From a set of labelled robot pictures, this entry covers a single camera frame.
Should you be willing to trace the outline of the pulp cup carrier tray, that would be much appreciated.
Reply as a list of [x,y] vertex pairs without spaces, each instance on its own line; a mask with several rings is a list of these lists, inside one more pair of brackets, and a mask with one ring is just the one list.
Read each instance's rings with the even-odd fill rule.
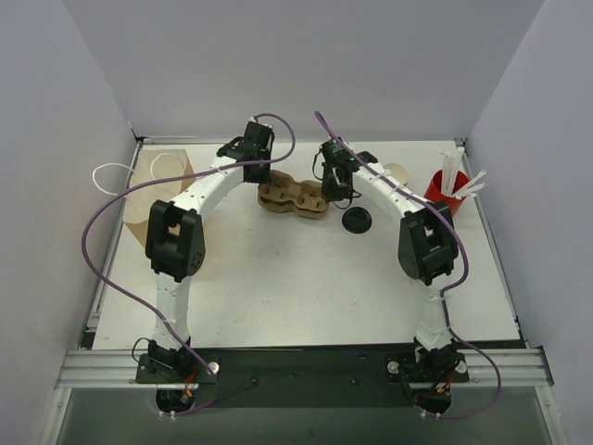
[[300,208],[313,209],[316,202],[325,201],[322,197],[322,184],[316,181],[297,181],[290,174],[271,170],[271,180],[258,187],[258,196],[275,202],[291,200]]

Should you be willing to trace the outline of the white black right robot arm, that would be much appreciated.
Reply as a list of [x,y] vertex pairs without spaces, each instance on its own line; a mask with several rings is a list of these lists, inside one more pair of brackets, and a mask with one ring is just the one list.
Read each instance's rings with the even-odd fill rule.
[[321,144],[319,154],[323,157],[322,197],[326,201],[350,200],[360,194],[399,223],[397,260],[406,276],[424,286],[417,299],[414,342],[426,353],[449,349],[452,335],[444,299],[437,295],[437,288],[448,284],[459,255],[449,231],[452,215],[448,205],[427,208],[427,199],[411,192],[367,151],[352,155],[339,140],[329,139]]

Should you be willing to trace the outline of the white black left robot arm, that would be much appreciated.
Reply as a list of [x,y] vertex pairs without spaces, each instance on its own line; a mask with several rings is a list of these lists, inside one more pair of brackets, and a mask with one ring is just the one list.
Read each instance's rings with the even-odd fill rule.
[[243,135],[221,147],[212,173],[196,179],[169,201],[157,200],[148,218],[145,254],[156,277],[157,318],[148,358],[170,381],[191,374],[195,357],[190,345],[188,306],[192,277],[206,257],[204,220],[238,185],[271,179],[270,125],[249,121]]

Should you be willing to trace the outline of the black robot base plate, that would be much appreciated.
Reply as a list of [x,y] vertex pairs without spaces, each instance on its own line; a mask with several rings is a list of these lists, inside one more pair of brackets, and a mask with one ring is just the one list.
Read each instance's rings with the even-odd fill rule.
[[391,408],[426,401],[444,412],[452,384],[469,380],[453,347],[424,352],[411,344],[298,348],[206,348],[174,365],[144,353],[136,383],[156,387],[158,408]]

